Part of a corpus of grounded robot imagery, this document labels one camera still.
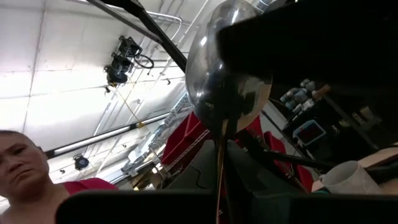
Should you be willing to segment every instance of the red shirt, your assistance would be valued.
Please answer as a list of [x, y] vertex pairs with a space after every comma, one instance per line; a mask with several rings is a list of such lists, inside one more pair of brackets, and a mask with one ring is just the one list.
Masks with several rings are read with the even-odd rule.
[[99, 178], [91, 178], [86, 180], [79, 180], [75, 182], [63, 183], [70, 195], [73, 195], [82, 190], [117, 190], [118, 188]]

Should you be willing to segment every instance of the table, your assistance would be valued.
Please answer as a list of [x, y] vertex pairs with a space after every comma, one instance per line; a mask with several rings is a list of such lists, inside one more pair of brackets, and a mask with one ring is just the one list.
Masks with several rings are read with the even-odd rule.
[[[386, 160], [398, 154], [398, 147], [383, 149], [370, 156], [361, 159], [359, 164], [363, 167], [369, 167], [373, 164]], [[384, 194], [398, 195], [398, 178], [389, 180], [379, 185]], [[317, 191], [323, 187], [323, 184], [317, 180], [312, 184], [312, 192]]]

